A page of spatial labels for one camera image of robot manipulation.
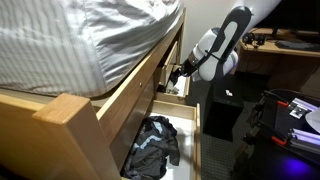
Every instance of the wooden bed frame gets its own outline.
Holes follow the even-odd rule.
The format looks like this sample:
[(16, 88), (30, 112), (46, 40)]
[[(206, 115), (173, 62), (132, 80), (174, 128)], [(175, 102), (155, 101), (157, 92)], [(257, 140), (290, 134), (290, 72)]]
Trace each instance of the wooden bed frame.
[[(126, 155), (154, 104), (153, 74), (174, 42), (179, 42), (180, 51), (184, 17), (185, 11), (174, 29), (102, 99), (69, 94), (53, 98), (1, 89), (0, 164), (30, 179), (121, 179)], [(190, 111), (191, 116), (195, 109), (177, 108), (184, 108), (184, 115)], [(194, 161), (199, 160), (194, 179), (199, 179), (196, 139)]]

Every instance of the striped bedsheet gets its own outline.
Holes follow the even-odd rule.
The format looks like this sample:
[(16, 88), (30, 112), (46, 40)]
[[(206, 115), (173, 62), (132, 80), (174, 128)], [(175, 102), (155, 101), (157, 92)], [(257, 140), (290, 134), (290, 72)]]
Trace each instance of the striped bedsheet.
[(100, 96), (176, 24), (179, 0), (0, 0), (0, 88)]

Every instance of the mattress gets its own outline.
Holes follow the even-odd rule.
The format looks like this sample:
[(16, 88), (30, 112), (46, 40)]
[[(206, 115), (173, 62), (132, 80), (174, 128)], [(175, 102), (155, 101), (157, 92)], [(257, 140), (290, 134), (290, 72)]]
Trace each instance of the mattress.
[(180, 0), (0, 0), (0, 88), (100, 96), (176, 25)]

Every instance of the floor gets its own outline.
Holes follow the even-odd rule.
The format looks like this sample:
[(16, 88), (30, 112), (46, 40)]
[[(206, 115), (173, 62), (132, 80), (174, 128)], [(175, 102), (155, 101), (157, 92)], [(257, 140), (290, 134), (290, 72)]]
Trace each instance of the floor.
[[(232, 129), (233, 141), (216, 138), (202, 131), (201, 176), (203, 180), (231, 179), (231, 172), (235, 163), (234, 152), (242, 142), (241, 138), (243, 135), (250, 130), (250, 126), (246, 120), (255, 103), (260, 100), (261, 93), (267, 89), (266, 82), (268, 77), (236, 73), (233, 78), (237, 84), (238, 92), (236, 93), (241, 94), (244, 108)], [(210, 98), (208, 94), (210, 94), (209, 92), (214, 86), (215, 83), (211, 84), (204, 81), (192, 82), (190, 84), (188, 104), (194, 106), (196, 103), (200, 103), (201, 129), (203, 129), (205, 116), (209, 111), (208, 105), (205, 105), (208, 102), (208, 98)]]

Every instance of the drawer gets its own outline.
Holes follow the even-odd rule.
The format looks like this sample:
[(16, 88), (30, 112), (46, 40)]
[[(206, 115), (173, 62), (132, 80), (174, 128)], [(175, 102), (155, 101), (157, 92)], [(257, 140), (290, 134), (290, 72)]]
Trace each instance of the drawer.
[(163, 92), (156, 92), (155, 99), (164, 102), (171, 102), (175, 104), (187, 104), (186, 99), (189, 95), (189, 86), (190, 86), (190, 77), (179, 77), (179, 80), (175, 87), (179, 89), (177, 95)]
[(201, 179), (200, 106), (179, 105), (154, 100), (146, 116), (162, 115), (178, 131), (179, 166), (167, 162), (167, 172), (161, 180)]
[(178, 42), (173, 44), (171, 50), (164, 56), (163, 62), (159, 64), (155, 71), (155, 82), (160, 85), (165, 86), (167, 84), (173, 65), (177, 61), (177, 44)]

